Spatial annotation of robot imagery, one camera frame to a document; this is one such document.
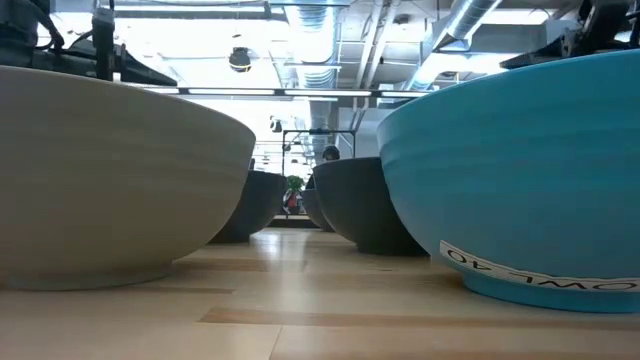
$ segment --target white label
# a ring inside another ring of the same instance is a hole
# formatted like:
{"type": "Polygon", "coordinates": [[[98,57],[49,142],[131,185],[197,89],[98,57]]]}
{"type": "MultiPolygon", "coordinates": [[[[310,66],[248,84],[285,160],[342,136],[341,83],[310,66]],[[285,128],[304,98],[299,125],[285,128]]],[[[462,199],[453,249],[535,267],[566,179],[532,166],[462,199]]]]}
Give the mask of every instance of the white label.
{"type": "Polygon", "coordinates": [[[471,255],[444,240],[440,241],[440,254],[469,270],[519,284],[560,290],[640,292],[640,278],[571,278],[517,270],[471,255]]]}

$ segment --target ceramic bowl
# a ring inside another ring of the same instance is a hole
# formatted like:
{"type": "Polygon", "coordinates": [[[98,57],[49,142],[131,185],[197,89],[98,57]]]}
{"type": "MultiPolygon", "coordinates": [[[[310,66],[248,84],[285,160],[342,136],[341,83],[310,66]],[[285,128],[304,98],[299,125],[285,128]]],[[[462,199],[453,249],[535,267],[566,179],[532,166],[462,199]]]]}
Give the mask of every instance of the ceramic bowl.
{"type": "Polygon", "coordinates": [[[403,223],[479,293],[639,311],[638,61],[621,51],[531,66],[389,115],[378,142],[403,223]]]}
{"type": "Polygon", "coordinates": [[[313,169],[322,213],[363,253],[424,255],[391,204],[380,158],[337,160],[313,169]]]}
{"type": "Polygon", "coordinates": [[[320,209],[320,202],[318,201],[316,189],[307,189],[302,191],[301,194],[304,209],[307,211],[307,216],[309,216],[311,222],[316,224],[316,226],[323,231],[333,232],[333,228],[324,217],[322,209],[320,209]]]}
{"type": "Polygon", "coordinates": [[[287,178],[280,174],[249,171],[240,202],[212,243],[249,242],[251,234],[264,229],[282,208],[287,178]]]}
{"type": "Polygon", "coordinates": [[[167,275],[235,208],[255,136],[205,107],[0,67],[0,273],[67,290],[167,275]]]}

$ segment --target bowl base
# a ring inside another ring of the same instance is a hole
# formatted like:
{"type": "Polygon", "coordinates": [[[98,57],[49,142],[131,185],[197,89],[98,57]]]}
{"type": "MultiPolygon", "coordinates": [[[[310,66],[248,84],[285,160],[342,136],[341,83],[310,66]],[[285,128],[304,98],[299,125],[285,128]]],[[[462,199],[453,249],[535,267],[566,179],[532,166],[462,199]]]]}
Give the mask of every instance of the bowl base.
{"type": "Polygon", "coordinates": [[[157,280],[170,273],[171,263],[101,273],[9,274],[7,287],[41,291],[90,290],[157,280]]]}
{"type": "Polygon", "coordinates": [[[376,244],[357,244],[358,252],[369,255],[381,256],[429,256],[424,249],[418,245],[414,246],[388,246],[376,244]]]}
{"type": "Polygon", "coordinates": [[[479,294],[525,305],[592,313],[640,312],[639,292],[547,289],[470,273],[464,274],[464,284],[479,294]]]}

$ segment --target beige bowl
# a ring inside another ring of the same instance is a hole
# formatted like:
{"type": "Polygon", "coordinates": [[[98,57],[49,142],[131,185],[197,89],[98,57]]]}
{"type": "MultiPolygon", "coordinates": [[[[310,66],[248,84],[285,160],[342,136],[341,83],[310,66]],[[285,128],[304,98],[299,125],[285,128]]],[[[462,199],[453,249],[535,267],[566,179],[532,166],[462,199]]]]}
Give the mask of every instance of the beige bowl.
{"type": "Polygon", "coordinates": [[[0,274],[41,290],[167,275],[231,216],[254,143],[183,100],[0,67],[0,274]]]}

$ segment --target dark gray bowl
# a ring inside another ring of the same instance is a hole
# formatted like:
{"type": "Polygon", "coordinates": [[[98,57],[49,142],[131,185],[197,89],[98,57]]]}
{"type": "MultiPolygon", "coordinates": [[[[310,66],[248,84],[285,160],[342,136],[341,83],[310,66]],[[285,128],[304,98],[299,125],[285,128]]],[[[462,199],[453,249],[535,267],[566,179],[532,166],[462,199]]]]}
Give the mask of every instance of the dark gray bowl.
{"type": "Polygon", "coordinates": [[[322,209],[320,209],[316,189],[304,190],[302,192],[302,202],[304,203],[304,209],[307,211],[307,216],[309,216],[311,222],[324,231],[333,232],[333,228],[324,217],[322,209]]]}
{"type": "Polygon", "coordinates": [[[240,202],[209,243],[248,242],[251,234],[269,225],[282,207],[286,183],[286,178],[279,174],[249,171],[240,202]]]}
{"type": "Polygon", "coordinates": [[[378,255],[426,255],[391,203],[379,157],[331,161],[313,169],[322,213],[333,229],[378,255]]]}

